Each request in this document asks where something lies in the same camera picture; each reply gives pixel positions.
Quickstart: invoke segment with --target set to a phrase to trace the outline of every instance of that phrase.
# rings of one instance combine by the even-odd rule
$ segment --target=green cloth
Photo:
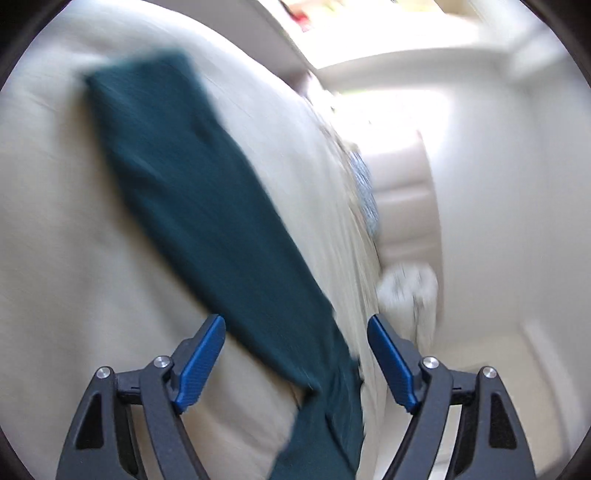
[[[307,391],[271,479],[354,479],[359,363],[187,58],[166,51],[86,82],[124,201],[161,255],[250,353]]]

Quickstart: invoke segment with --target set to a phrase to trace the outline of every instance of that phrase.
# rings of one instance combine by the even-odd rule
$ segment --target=fabric
[[[96,368],[130,370],[169,355],[208,313],[124,208],[83,100],[88,73],[166,47],[182,48],[199,71],[361,359],[366,437],[357,479],[371,480],[387,392],[365,335],[378,310],[379,264],[342,155],[306,102],[269,71],[195,20],[139,0],[72,2],[0,93],[2,429],[34,478],[53,480]],[[183,417],[211,478],[268,478],[302,397],[228,335]],[[137,434],[157,480],[141,422]]]
[[[351,152],[350,159],[351,168],[355,175],[355,183],[357,184],[359,200],[361,201],[361,212],[365,219],[365,225],[369,236],[375,239],[378,234],[379,216],[378,206],[375,203],[374,193],[371,186],[371,175],[369,174],[369,169],[363,161],[363,158],[361,158],[361,154],[358,152]]]
[[[437,276],[424,263],[399,263],[384,271],[378,285],[379,311],[402,338],[427,355],[437,317]]]
[[[118,64],[86,82],[108,163],[155,246],[248,351],[307,390],[271,478],[354,478],[359,364],[184,54]]]

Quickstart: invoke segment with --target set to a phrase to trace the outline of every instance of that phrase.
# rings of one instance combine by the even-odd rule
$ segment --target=blue gripper pad
[[[184,340],[173,354],[173,400],[179,413],[197,403],[226,338],[226,322],[220,315],[210,315],[197,334]]]
[[[415,413],[426,388],[419,367],[420,353],[411,342],[401,339],[379,315],[369,319],[368,341],[394,400],[407,412]]]

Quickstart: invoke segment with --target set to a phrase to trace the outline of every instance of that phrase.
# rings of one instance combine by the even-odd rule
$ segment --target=white cloth
[[[378,286],[380,314],[397,334],[426,355],[433,344],[437,314],[437,276],[428,264],[388,268]]]
[[[83,100],[85,72],[160,47],[191,58],[361,358],[358,478],[369,480],[386,392],[365,333],[378,262],[338,149],[265,68],[198,22],[139,0],[74,0],[0,93],[0,424],[35,478],[53,479],[95,369],[141,368],[194,335],[206,315],[122,207]],[[211,477],[266,478],[299,394],[228,338],[184,415]],[[158,478],[141,425],[138,435]]]

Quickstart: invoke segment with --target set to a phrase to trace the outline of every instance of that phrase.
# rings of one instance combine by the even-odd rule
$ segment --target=towel
[[[250,353],[306,389],[271,479],[355,478],[359,362],[187,58],[166,51],[86,83],[123,200],[160,254]]]

